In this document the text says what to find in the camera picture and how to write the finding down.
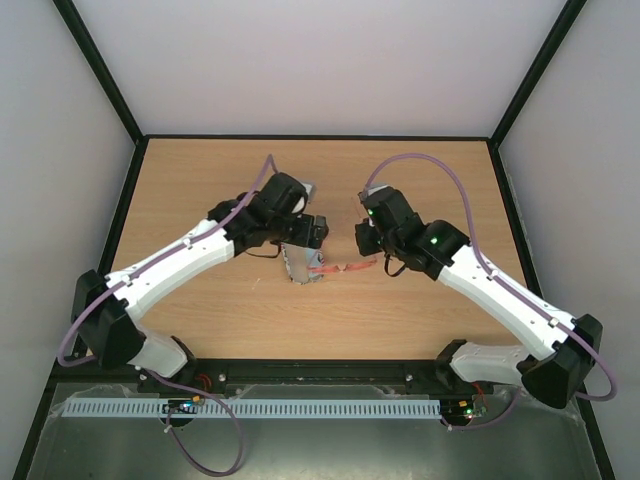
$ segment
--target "black metal bar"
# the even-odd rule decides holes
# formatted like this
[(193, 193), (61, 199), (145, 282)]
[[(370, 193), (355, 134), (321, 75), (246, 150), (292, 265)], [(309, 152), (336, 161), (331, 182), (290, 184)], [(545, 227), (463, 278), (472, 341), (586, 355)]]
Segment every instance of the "black metal bar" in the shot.
[[(498, 181), (498, 187), (500, 189), (500, 195), (502, 195), (502, 201), (504, 203), (505, 211), (507, 212), (507, 219), (509, 220), (509, 226), (511, 227), (511, 233), (513, 235), (513, 241), (516, 245), (516, 251), (518, 252), (518, 258), (520, 259), (520, 265), (522, 266), (522, 273), (527, 284), (527, 288), (533, 293), (542, 297), (542, 290), (540, 289), (540, 283), (536, 275), (535, 268), (533, 266), (533, 260), (531, 258), (531, 252), (529, 244), (524, 234), (522, 222), (516, 209), (513, 193), (511, 192), (511, 185), (507, 179), (507, 174), (500, 157), (498, 146), (488, 142), (487, 148), (489, 149), (489, 155), (491, 156), (491, 163), (496, 174), (496, 180)], [(593, 413), (593, 407), (591, 402), (583, 399), (577, 399), (578, 408), (580, 414), (585, 422), (587, 436), (591, 443), (591, 449), (593, 450), (600, 476), (604, 480), (615, 480), (615, 474), (613, 467), (611, 466), (611, 460), (609, 454), (605, 448), (602, 435), (600, 434), (600, 428), (598, 422)]]
[(538, 54), (529, 67), (527, 74), (524, 76), (522, 83), (520, 83), (516, 94), (511, 99), (511, 103), (509, 103), (507, 110), (504, 112), (500, 123), (498, 123), (496, 130), (491, 136), (491, 143), (496, 147), (500, 146), (507, 136), (507, 133), (509, 133), (509, 130), (520, 114), (520, 111), (524, 107), (525, 103), (527, 103), (529, 96), (536, 88), (538, 81), (544, 74), (553, 56), (558, 51), (558, 48), (562, 44), (564, 37), (566, 37), (567, 33), (571, 29), (576, 18), (578, 18), (580, 10), (582, 10), (585, 3), (587, 3), (587, 0), (567, 0), (567, 3), (565, 3), (560, 15), (558, 15), (551, 31), (547, 35), (542, 47), (540, 47)]
[(100, 85), (102, 85), (104, 92), (107, 94), (113, 108), (115, 108), (131, 140), (137, 144), (142, 140), (142, 131), (140, 127), (138, 127), (135, 118), (133, 118), (131, 110), (129, 110), (118, 85), (116, 85), (115, 80), (111, 76), (111, 72), (109, 72), (107, 64), (104, 62), (102, 55), (100, 55), (98, 47), (91, 38), (89, 30), (87, 30), (86, 25), (82, 21), (76, 6), (72, 0), (53, 0), (53, 3), (58, 8), (64, 23), (67, 24), (71, 35), (73, 35), (73, 38), (76, 40), (91, 70), (93, 70)]
[(111, 271), (113, 266), (113, 260), (116, 257), (116, 251), (118, 250), (118, 244), (120, 243), (120, 237), (122, 236), (122, 229), (124, 228), (124, 222), (127, 219), (127, 213), (131, 206), (131, 199), (133, 198), (133, 192), (136, 189), (136, 183), (138, 182), (138, 175), (140, 175), (140, 169), (142, 168), (142, 161), (144, 160), (144, 154), (147, 151), (147, 145), (149, 145), (148, 137), (142, 137), (140, 142), (136, 145), (136, 149), (133, 152), (131, 158), (131, 164), (129, 165), (129, 171), (122, 187), (122, 193), (120, 193), (120, 199), (116, 211), (113, 215), (113, 221), (111, 222), (111, 228), (107, 235), (107, 241), (105, 242), (102, 257), (98, 265), (98, 273), (106, 275)]
[(486, 142), (488, 137), (447, 137), (420, 135), (262, 135), (262, 134), (219, 134), (219, 135), (164, 135), (150, 134), (149, 139), (172, 138), (185, 140), (367, 140), (381, 142)]
[(31, 428), (27, 434), (27, 439), (24, 442), (18, 465), (13, 473), (13, 480), (24, 480), (29, 474), (31, 469), (31, 463), (33, 457), (36, 454), (38, 448), (38, 441), (40, 440), (40, 434), (44, 428), (44, 424), (49, 416), (49, 409), (51, 408), (51, 402), (53, 401), (53, 394), (55, 388), (46, 388), (40, 398), (38, 409), (36, 410), (35, 417), (31, 423)]

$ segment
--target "black cable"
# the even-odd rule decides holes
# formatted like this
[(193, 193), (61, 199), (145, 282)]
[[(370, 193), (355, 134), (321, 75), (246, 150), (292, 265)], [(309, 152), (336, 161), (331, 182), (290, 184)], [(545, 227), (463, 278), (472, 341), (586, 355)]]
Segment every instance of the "black cable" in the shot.
[(391, 278), (395, 278), (400, 275), (407, 268), (406, 265), (401, 266), (395, 273), (389, 273), (389, 262), (391, 261), (390, 255), (384, 256), (384, 273), (389, 275)]
[(256, 253), (249, 253), (248, 251), (244, 253), (256, 258), (278, 258), (281, 252), (282, 252), (282, 244), (278, 244), (278, 252), (275, 255), (258, 255)]

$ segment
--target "gray wall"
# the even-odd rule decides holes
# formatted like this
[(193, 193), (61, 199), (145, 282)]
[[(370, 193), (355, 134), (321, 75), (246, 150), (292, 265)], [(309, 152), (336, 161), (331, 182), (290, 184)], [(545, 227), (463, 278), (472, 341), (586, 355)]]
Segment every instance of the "gray wall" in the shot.
[(0, 2), (0, 478), (11, 478), (133, 145), (51, 1)]
[(594, 408), (621, 479), (640, 470), (639, 21), (639, 2), (587, 2), (501, 149), (545, 294), (604, 323), (621, 388)]
[(76, 0), (147, 133), (490, 135), (564, 0)]

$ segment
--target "robotic arm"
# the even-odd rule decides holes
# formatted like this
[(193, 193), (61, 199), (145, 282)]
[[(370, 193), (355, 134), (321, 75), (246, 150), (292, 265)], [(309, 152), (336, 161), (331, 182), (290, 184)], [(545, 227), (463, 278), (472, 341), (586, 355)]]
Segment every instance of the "robotic arm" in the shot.
[[(455, 340), (438, 357), (440, 380), (447, 386), (458, 378), (524, 386), (541, 402), (563, 408), (594, 365), (593, 358), (566, 330), (597, 351), (600, 322), (590, 315), (576, 319), (548, 304), (484, 255), (489, 268), (483, 267), (469, 237), (444, 220), (425, 225), (399, 190), (378, 186), (360, 194), (360, 199), (369, 214), (356, 225), (361, 255), (384, 252), (387, 273), (389, 259), (394, 257), (404, 263), (402, 269), (425, 273), (457, 290), (522, 342), (487, 347)], [(537, 308), (528, 306), (526, 300)]]
[(320, 248), (328, 234), (325, 217), (302, 213), (313, 193), (313, 185), (276, 173), (224, 228), (219, 224), (244, 195), (219, 203), (186, 235), (141, 262), (105, 277), (94, 270), (83, 274), (76, 285), (74, 320), (99, 295), (115, 289), (78, 329), (98, 364), (130, 364), (170, 378), (194, 362), (179, 339), (143, 327), (141, 318), (198, 273), (264, 242)]

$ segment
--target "light wood surface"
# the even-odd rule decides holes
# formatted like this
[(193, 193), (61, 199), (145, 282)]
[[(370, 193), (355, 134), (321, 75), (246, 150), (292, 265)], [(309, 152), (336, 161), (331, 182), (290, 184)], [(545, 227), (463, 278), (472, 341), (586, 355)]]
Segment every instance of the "light wood surface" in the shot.
[[(357, 193), (382, 160), (414, 151), (434, 155), (458, 173), (469, 193), (480, 247), (522, 281), (483, 142), (151, 140), (114, 269), (154, 253), (218, 202), (246, 191), (268, 153), (281, 171), (317, 184), (307, 211), (327, 216), (327, 264), (359, 261), (354, 224), (364, 212)], [(425, 222), (443, 218), (467, 231), (455, 185), (437, 167), (401, 161), (387, 167), (379, 180), (402, 190)], [(316, 284), (295, 285), (282, 258), (247, 255), (180, 287), (143, 324), (178, 336), (201, 358), (429, 359), (454, 338), (515, 341), (471, 301), (422, 274), (389, 278), (379, 262), (367, 270), (327, 275)]]

